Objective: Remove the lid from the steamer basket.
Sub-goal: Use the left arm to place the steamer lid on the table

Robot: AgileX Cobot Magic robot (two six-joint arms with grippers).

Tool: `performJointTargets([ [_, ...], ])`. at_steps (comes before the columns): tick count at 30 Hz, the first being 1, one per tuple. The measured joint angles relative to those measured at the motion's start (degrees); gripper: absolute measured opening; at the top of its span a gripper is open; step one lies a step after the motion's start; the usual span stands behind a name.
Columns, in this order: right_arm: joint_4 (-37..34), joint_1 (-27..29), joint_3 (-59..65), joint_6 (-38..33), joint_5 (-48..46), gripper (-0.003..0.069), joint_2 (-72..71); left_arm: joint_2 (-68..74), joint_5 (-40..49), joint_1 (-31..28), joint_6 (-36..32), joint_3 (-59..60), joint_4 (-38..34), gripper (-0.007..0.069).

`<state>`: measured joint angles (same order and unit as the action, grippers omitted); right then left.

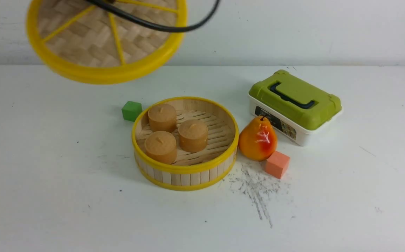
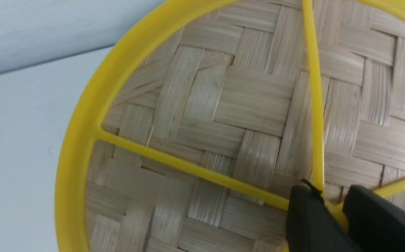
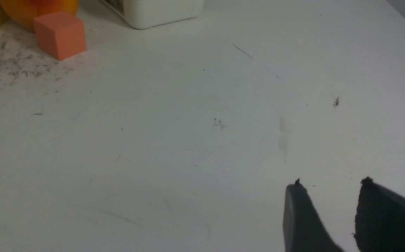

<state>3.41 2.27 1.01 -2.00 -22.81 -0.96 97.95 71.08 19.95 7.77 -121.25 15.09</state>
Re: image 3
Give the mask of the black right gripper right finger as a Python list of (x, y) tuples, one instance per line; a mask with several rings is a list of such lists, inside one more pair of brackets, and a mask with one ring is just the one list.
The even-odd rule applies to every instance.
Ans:
[(405, 252), (405, 197), (364, 178), (353, 236), (361, 252)]

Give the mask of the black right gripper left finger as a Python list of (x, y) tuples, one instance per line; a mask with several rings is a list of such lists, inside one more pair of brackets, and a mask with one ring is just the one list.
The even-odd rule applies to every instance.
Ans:
[(286, 252), (343, 251), (330, 237), (299, 179), (286, 187), (282, 228)]

